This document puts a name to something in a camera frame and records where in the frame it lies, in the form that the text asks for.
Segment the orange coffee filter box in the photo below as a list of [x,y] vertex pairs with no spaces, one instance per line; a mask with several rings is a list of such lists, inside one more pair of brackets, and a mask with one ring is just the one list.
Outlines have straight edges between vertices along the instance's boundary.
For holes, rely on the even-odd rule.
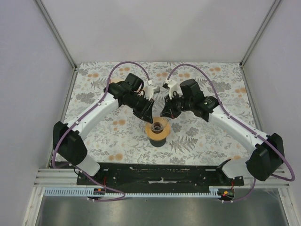
[[110,79],[110,83],[118,83],[120,81],[123,81],[121,78],[113,78],[113,79]]

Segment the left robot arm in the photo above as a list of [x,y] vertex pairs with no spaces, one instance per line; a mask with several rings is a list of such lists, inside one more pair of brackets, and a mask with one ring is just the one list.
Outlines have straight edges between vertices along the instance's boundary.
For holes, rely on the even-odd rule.
[[84,112],[68,123],[61,121],[54,125],[53,149],[70,164],[87,173],[87,179],[98,185],[103,181],[100,165],[87,153],[84,139],[89,132],[109,113],[123,105],[133,110],[137,118],[153,123],[153,95],[160,89],[148,81],[130,73],[125,80],[112,82],[104,89],[100,97]]

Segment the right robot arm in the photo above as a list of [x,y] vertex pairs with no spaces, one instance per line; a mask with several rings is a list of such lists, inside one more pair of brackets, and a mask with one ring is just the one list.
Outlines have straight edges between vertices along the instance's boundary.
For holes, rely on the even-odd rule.
[[223,130],[237,140],[249,153],[249,157],[223,162],[221,170],[215,174],[216,182],[227,185],[232,178],[252,176],[259,181],[267,180],[282,164],[283,160],[275,151],[284,154],[283,140],[280,135],[268,135],[249,126],[232,115],[213,96],[204,96],[194,79],[177,84],[166,80],[163,87],[168,90],[162,117],[177,118],[182,112],[193,112]]

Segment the black carafe with red lid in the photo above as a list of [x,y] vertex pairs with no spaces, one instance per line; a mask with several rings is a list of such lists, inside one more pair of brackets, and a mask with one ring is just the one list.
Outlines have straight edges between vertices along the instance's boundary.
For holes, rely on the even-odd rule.
[[149,139],[149,141],[150,141],[150,144],[154,147],[162,147],[166,143],[166,138],[164,138],[162,140]]

